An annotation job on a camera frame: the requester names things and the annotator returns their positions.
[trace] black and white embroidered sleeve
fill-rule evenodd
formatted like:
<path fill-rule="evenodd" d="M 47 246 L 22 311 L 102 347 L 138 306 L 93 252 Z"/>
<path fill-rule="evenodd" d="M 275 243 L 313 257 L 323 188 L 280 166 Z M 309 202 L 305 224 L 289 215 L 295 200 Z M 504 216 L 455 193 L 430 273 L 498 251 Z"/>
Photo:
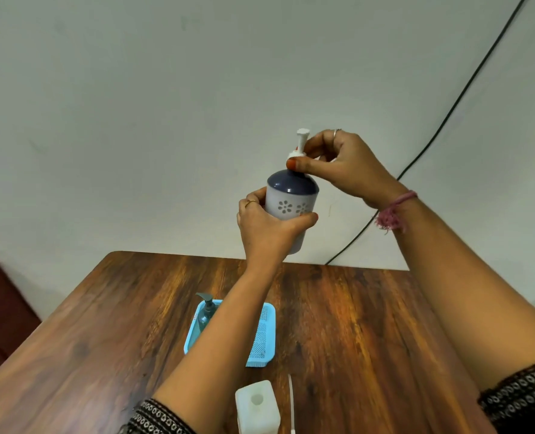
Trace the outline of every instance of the black and white embroidered sleeve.
<path fill-rule="evenodd" d="M 119 434 L 195 434 L 187 423 L 155 399 L 144 401 Z"/>
<path fill-rule="evenodd" d="M 500 434 L 535 434 L 535 365 L 484 391 L 479 405 Z"/>

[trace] wood grain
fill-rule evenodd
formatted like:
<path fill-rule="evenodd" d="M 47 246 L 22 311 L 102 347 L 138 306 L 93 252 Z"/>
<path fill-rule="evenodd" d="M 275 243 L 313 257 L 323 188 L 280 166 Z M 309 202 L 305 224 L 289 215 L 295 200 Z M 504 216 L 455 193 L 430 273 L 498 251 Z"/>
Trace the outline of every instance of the wood grain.
<path fill-rule="evenodd" d="M 115 433 L 183 357 L 200 299 L 223 299 L 245 262 L 114 252 L 0 368 L 0 432 Z M 289 432 L 494 432 L 477 391 L 405 271 L 283 264 L 269 379 Z M 235 402 L 224 432 L 237 433 Z"/>

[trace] blue tray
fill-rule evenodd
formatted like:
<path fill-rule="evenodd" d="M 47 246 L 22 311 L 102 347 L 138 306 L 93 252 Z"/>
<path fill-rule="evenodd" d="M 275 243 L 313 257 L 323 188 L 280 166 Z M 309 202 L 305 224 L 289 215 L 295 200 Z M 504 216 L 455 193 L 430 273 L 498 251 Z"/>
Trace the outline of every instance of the blue tray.
<path fill-rule="evenodd" d="M 213 300 L 216 305 L 220 305 L 223 300 Z M 193 346 L 199 335 L 199 326 L 197 324 L 197 314 L 205 304 L 202 301 L 197 306 L 197 310 L 191 321 L 189 333 L 183 346 L 184 353 L 187 353 Z M 265 367 L 276 354 L 276 308 L 264 303 L 262 313 L 259 316 L 258 329 L 255 333 L 254 345 L 251 347 L 246 367 Z"/>

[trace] bracelet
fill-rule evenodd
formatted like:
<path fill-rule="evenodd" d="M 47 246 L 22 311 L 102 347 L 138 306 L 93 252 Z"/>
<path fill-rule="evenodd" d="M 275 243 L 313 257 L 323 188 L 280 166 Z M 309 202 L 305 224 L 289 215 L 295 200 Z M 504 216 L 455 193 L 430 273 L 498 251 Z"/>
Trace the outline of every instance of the bracelet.
<path fill-rule="evenodd" d="M 378 217 L 376 218 L 376 225 L 379 226 L 382 230 L 396 230 L 398 228 L 401 228 L 402 231 L 406 231 L 406 227 L 396 214 L 396 207 L 402 204 L 404 201 L 408 201 L 412 198 L 417 197 L 418 194 L 412 190 L 406 192 L 404 195 L 397 197 L 392 204 L 388 205 L 387 208 L 378 213 Z"/>

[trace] person's right hand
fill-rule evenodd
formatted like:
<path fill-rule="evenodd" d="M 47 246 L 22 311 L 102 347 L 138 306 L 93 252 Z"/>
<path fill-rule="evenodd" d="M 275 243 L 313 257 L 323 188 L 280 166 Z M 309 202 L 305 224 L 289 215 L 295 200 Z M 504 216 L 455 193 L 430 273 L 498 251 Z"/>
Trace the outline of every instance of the person's right hand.
<path fill-rule="evenodd" d="M 304 148 L 307 157 L 293 157 L 286 167 L 325 179 L 379 210 L 408 191 L 357 134 L 338 130 L 333 135 L 334 131 L 325 130 L 310 138 Z"/>

